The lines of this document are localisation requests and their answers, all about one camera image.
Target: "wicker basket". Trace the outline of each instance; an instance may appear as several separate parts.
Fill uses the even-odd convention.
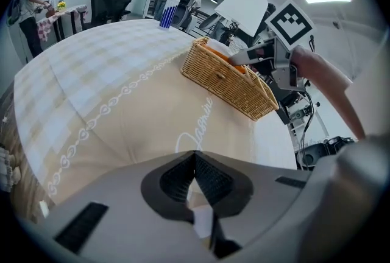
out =
[[[208,37],[193,41],[181,68],[184,76],[257,121],[277,110],[278,103],[271,89],[250,69],[242,74],[232,65],[207,50]]]

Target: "beige tablecloth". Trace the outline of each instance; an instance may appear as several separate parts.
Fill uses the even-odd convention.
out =
[[[154,20],[112,23],[59,42],[16,75],[20,140],[55,203],[117,167],[183,150],[296,168],[276,113],[253,122],[181,75],[192,40]]]

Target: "black vent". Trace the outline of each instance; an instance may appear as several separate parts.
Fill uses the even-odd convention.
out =
[[[163,192],[175,202],[185,203],[188,188],[194,178],[194,161],[189,157],[165,172],[160,179]]]
[[[233,178],[203,158],[197,157],[195,178],[210,206],[226,197],[233,189]]]
[[[65,227],[55,241],[69,251],[78,253],[107,210],[105,205],[90,203]]]
[[[284,185],[292,186],[294,188],[304,188],[306,185],[306,182],[304,181],[295,180],[293,178],[287,177],[278,177],[275,181]]]

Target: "white wall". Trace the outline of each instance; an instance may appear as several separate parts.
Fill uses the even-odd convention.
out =
[[[9,87],[15,74],[23,67],[9,37],[3,17],[0,22],[0,97]]]

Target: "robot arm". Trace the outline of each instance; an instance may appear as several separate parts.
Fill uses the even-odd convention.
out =
[[[298,78],[298,70],[291,63],[291,53],[283,43],[274,37],[229,58],[233,66],[253,65],[260,74],[272,77],[279,88],[305,92],[303,79]]]

